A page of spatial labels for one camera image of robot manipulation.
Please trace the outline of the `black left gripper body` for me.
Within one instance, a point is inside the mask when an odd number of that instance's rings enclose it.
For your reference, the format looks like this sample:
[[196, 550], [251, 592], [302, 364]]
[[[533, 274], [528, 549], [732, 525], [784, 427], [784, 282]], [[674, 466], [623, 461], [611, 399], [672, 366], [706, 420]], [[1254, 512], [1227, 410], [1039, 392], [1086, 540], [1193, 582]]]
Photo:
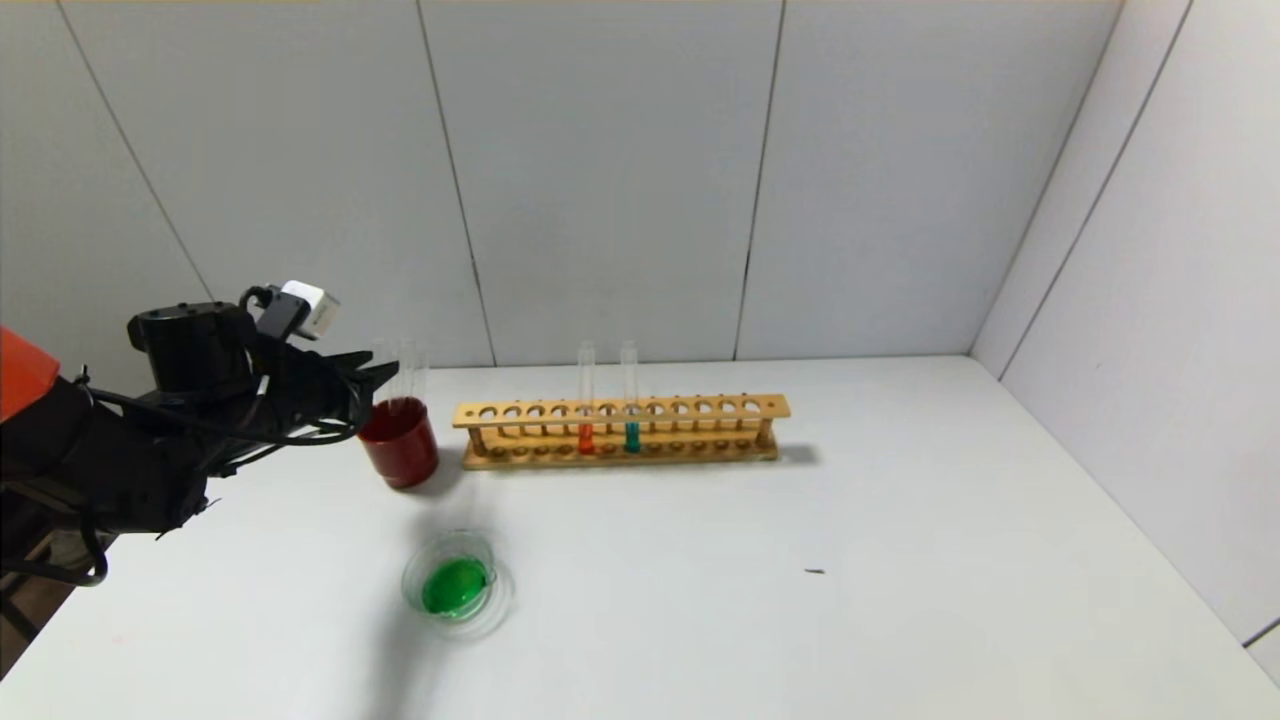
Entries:
[[364, 424], [367, 400], [358, 383], [361, 366], [337, 366], [317, 351], [292, 351], [279, 378], [279, 419], [297, 430], [346, 432]]

